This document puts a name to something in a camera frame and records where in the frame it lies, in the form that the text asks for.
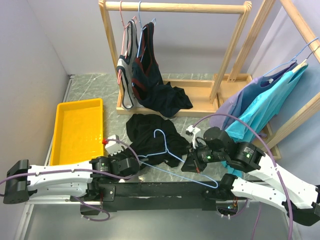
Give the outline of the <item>black tank top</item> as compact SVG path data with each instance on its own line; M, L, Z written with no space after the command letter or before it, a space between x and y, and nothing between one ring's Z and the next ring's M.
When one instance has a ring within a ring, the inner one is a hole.
M175 168L188 153L189 142L176 130L169 119L156 114L133 114L126 122L126 134L131 141L130 147L142 160L145 156L149 165L167 164Z

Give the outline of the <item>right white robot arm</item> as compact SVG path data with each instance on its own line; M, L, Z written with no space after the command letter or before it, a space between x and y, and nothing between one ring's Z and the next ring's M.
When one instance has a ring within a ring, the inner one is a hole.
M204 134L190 125L186 134L192 136L183 172L201 173L208 164L226 162L232 168L254 176L268 185L260 185L226 173L218 187L208 192L214 200L233 197L249 198L273 206L292 217L293 221L312 226L320 220L320 187L309 184L278 164L250 142L234 142L218 127Z

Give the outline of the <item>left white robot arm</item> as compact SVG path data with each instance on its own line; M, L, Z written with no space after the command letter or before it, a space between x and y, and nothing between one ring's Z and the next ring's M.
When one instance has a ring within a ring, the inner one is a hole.
M122 153L53 166L31 165L29 160L23 159L7 171L1 196L7 205L25 203L42 196L62 195L94 201L100 195L100 184L128 180L139 170L137 159Z

